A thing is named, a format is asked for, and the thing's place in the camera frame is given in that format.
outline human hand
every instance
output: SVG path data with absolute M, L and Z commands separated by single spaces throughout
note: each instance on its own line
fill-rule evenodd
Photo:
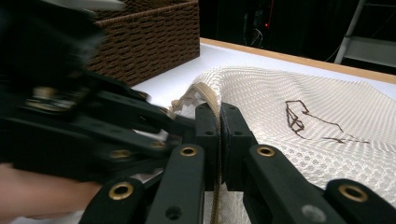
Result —
M 0 224 L 16 217 L 60 217 L 84 210 L 99 189 L 94 182 L 81 183 L 0 163 Z

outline robotic hand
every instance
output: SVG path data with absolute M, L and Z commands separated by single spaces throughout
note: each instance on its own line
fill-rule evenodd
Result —
M 218 129 L 208 105 L 197 106 L 195 120 L 170 116 L 145 93 L 85 70 L 104 38 L 90 14 L 2 0 L 0 16 L 0 158 L 18 169 L 0 165 L 0 218 L 88 203 L 80 223 L 198 224 L 204 191 L 215 191 L 216 220 L 221 177 L 227 190 L 244 192 L 252 223 L 396 220 L 395 209 L 359 183 L 309 184 L 279 150 L 257 144 L 233 105 L 221 106 Z M 161 130 L 164 139 L 138 133 Z M 146 182 L 130 177 L 158 168 L 164 172 Z M 12 204 L 20 211 L 9 211 Z

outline dark background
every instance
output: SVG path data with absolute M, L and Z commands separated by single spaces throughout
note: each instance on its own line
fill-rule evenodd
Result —
M 200 0 L 201 37 L 332 63 L 358 3 Z M 368 0 L 353 35 L 396 42 L 395 14 L 395 0 Z M 394 67 L 373 63 L 344 59 L 343 64 L 396 74 Z

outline white mesh fabric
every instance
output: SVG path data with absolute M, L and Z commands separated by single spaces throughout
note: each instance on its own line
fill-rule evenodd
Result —
M 356 180 L 396 206 L 396 102 L 369 84 L 251 67 L 212 69 L 199 82 L 309 182 Z M 241 193 L 223 187 L 219 202 L 219 223 L 249 223 Z

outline brass screw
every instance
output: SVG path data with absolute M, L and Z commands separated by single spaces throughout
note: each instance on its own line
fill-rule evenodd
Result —
M 110 157 L 113 159 L 121 159 L 127 158 L 131 156 L 131 151 L 122 149 L 122 150 L 114 150 L 110 152 Z
M 52 98 L 53 95 L 55 95 L 56 91 L 56 89 L 51 87 L 35 87 L 33 89 L 33 95 L 36 98 L 48 100 Z
M 151 146 L 152 147 L 156 147 L 156 148 L 165 147 L 165 143 L 163 143 L 163 142 L 153 142 L 153 143 L 151 143 Z
M 168 113 L 168 109 L 166 109 L 166 108 L 160 107 L 159 110 L 160 110 L 161 112 L 163 112 L 164 114 L 167 114 L 167 113 Z
M 148 98 L 148 94 L 145 93 L 145 92 L 139 92 L 138 94 L 139 94 L 141 97 L 145 98 L 145 99 Z

